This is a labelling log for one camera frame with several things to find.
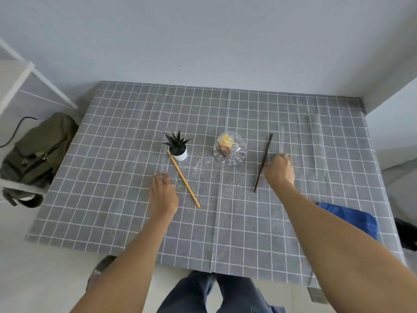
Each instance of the leg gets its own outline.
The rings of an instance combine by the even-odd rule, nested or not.
[[[217,283],[223,296],[217,313],[272,312],[252,279],[217,274]]]
[[[200,271],[191,272],[181,279],[168,294],[158,309],[158,313],[207,312],[206,300],[216,276]]]

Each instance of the black cable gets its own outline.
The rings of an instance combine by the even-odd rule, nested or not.
[[[20,122],[19,122],[19,124],[18,124],[18,126],[16,127],[15,132],[13,133],[12,137],[10,137],[9,141],[8,141],[6,144],[4,144],[4,145],[0,146],[0,148],[5,147],[5,146],[7,146],[8,144],[10,144],[10,142],[11,142],[11,141],[12,141],[12,139],[13,139],[13,137],[16,135],[16,132],[18,131],[18,128],[19,128],[20,124],[23,122],[23,120],[24,120],[25,118],[33,118],[33,117],[32,117],[32,116],[25,116],[23,119],[21,119],[21,120],[20,120]]]

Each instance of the dark brown chopstick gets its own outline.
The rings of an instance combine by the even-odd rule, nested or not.
[[[253,192],[256,192],[256,189],[258,187],[259,177],[261,176],[263,166],[265,165],[266,157],[268,155],[269,144],[271,143],[271,140],[272,140],[272,135],[273,135],[272,133],[271,133],[271,135],[269,135],[269,141],[268,141],[268,144],[266,145],[265,154],[263,155],[261,168],[259,168],[258,178],[256,179],[255,189],[253,190]]]

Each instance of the person's left hand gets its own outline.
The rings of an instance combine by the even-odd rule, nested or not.
[[[168,174],[163,173],[161,178],[158,173],[155,173],[154,181],[149,188],[151,218],[162,218],[170,222],[177,212],[178,201],[177,191],[175,191]]]

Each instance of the blue bag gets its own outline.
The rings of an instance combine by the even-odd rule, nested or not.
[[[379,228],[377,219],[369,213],[330,203],[319,202],[316,204],[326,211],[329,211],[331,214],[334,214],[342,220],[356,226],[370,235],[374,240],[378,239]]]

